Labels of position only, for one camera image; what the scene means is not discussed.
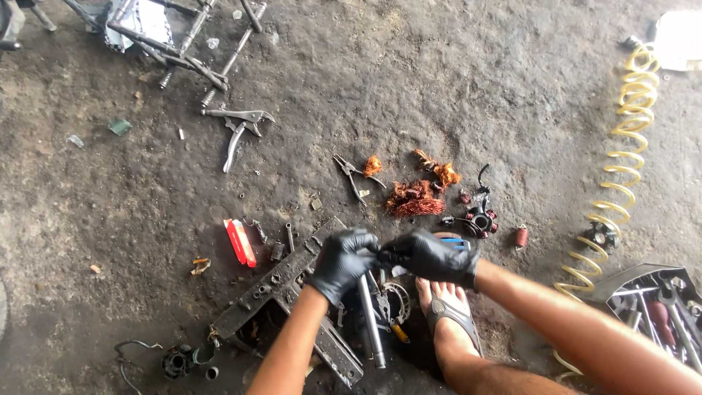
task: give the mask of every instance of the screwdriver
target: screwdriver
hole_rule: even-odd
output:
[[[656,324],[656,329],[658,330],[658,335],[661,336],[662,343],[668,346],[675,346],[673,332],[668,326],[668,310],[665,308],[665,305],[655,300],[646,302],[646,306],[648,307],[651,321]]]

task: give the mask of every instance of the black rubber part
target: black rubber part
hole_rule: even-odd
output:
[[[5,291],[5,284],[0,278],[0,342],[2,342],[2,335],[5,333],[5,326],[7,325],[7,315],[10,310],[10,305],[7,301],[7,292]]]

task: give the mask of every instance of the black nitrile glove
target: black nitrile glove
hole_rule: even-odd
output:
[[[400,265],[429,281],[445,281],[475,290],[479,252],[456,250],[433,234],[418,229],[381,248],[383,264]]]
[[[356,285],[371,267],[378,265],[378,238],[365,229],[352,228],[329,236],[317,257],[317,267],[307,283],[333,306]]]

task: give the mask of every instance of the coiled air hose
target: coiled air hose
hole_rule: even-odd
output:
[[[627,119],[616,125],[610,134],[633,138],[638,143],[638,148],[632,151],[611,151],[607,153],[607,156],[629,158],[630,160],[633,160],[635,164],[630,166],[605,166],[604,170],[607,173],[625,173],[630,177],[630,179],[623,183],[605,181],[600,183],[600,186],[604,188],[613,188],[622,192],[628,198],[628,201],[621,205],[608,202],[606,200],[596,200],[592,203],[598,209],[618,213],[618,216],[614,219],[607,218],[604,215],[597,213],[590,213],[588,215],[588,218],[591,221],[606,224],[608,227],[614,230],[616,237],[619,240],[622,236],[619,226],[629,221],[631,215],[627,210],[631,208],[634,203],[636,203],[636,197],[634,196],[634,193],[631,191],[630,187],[641,181],[641,173],[639,173],[639,169],[641,169],[641,167],[644,165],[644,158],[641,156],[641,152],[648,146],[648,140],[641,135],[641,132],[654,121],[654,114],[653,111],[651,111],[651,106],[656,102],[656,97],[658,96],[656,87],[658,86],[659,79],[655,72],[660,68],[660,65],[658,64],[654,54],[653,44],[640,44],[633,51],[625,66],[630,73],[623,78],[624,85],[621,87],[621,92],[619,94],[619,105],[621,108],[617,110],[617,114],[624,115],[627,117]],[[579,252],[570,251],[569,255],[583,262],[587,268],[576,268],[575,265],[563,265],[561,268],[575,276],[575,278],[584,283],[584,285],[555,283],[553,286],[563,294],[581,302],[581,300],[572,292],[592,292],[595,289],[595,285],[592,283],[590,278],[600,276],[602,274],[602,268],[600,268],[600,265],[607,261],[609,255],[595,242],[584,238],[583,236],[578,236],[577,239],[584,242],[592,250],[596,251],[598,256],[588,258]],[[580,370],[561,358],[556,350],[553,351],[553,356],[563,366],[566,366],[573,372],[582,375]]]

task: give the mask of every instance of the concrete floor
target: concrete floor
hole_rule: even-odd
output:
[[[272,241],[256,246],[259,267],[240,266],[223,219],[258,219],[280,240],[286,222],[303,240],[334,215],[382,240],[417,226],[440,229],[435,217],[388,217],[388,192],[366,181],[359,187],[373,194],[367,208],[358,205],[332,152],[359,166],[378,155],[386,183],[422,176],[413,148],[452,161],[464,177],[447,194],[454,215],[465,213],[458,189],[475,188],[477,171],[492,163],[486,181],[501,229],[480,243],[483,255],[543,284],[571,280],[559,267],[576,264],[567,255],[571,240],[588,227],[590,203],[607,197],[598,186],[609,179],[601,170],[610,163],[605,153],[630,146],[607,134],[619,119],[628,57],[617,42],[644,36],[665,11],[695,4],[272,1],[265,33],[252,38],[231,75],[234,88],[214,107],[263,109],[277,123],[263,127],[263,138],[244,138],[230,174],[221,167],[231,132],[197,115],[204,79],[179,72],[160,92],[161,70],[151,60],[111,53],[63,3],[46,4],[58,31],[46,34],[28,15],[25,50],[0,63],[0,275],[10,301],[0,392],[123,394],[130,390],[114,362],[117,342],[202,342],[206,325],[271,266]],[[198,58],[225,62],[246,29],[231,20],[235,9],[238,1],[218,3],[199,36]],[[219,48],[208,49],[208,37],[220,38]],[[659,86],[656,122],[646,131],[633,219],[603,269],[607,276],[642,262],[681,264],[699,280],[702,77],[661,74],[670,79]],[[112,117],[135,127],[118,137],[105,126]],[[70,134],[85,147],[66,142]],[[310,209],[313,193],[324,210]],[[512,232],[520,224],[530,229],[529,246],[515,253]],[[196,256],[213,266],[193,278]],[[563,371],[508,313],[474,300],[491,358],[544,375]],[[306,391],[446,391],[430,367],[413,373],[416,364],[402,355],[414,354],[399,352],[383,373],[369,368],[352,391],[319,369]],[[237,394],[257,363],[227,350],[217,357],[226,380],[173,383],[159,373],[161,353],[130,356],[140,367],[130,370],[135,381],[160,394]]]

